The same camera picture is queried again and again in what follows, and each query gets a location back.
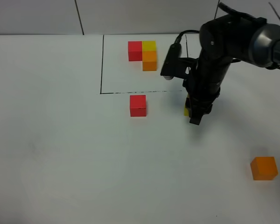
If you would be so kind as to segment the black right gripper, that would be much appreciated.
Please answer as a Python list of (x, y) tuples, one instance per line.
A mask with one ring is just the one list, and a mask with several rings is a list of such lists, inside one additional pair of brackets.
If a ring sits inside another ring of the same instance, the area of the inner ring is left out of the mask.
[(183, 87), (189, 95), (189, 122), (199, 125), (203, 115), (212, 110), (212, 102), (218, 97), (220, 85), (231, 64), (230, 56), (212, 58), (200, 55), (191, 67), (188, 77), (183, 81)]

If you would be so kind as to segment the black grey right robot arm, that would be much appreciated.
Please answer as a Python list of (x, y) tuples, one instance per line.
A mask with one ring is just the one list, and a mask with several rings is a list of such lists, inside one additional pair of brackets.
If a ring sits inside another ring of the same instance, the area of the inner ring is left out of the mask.
[(199, 125), (220, 94), (220, 85), (233, 60), (266, 69), (280, 68), (280, 25), (264, 18), (225, 15), (200, 28), (201, 52), (184, 80), (190, 123)]

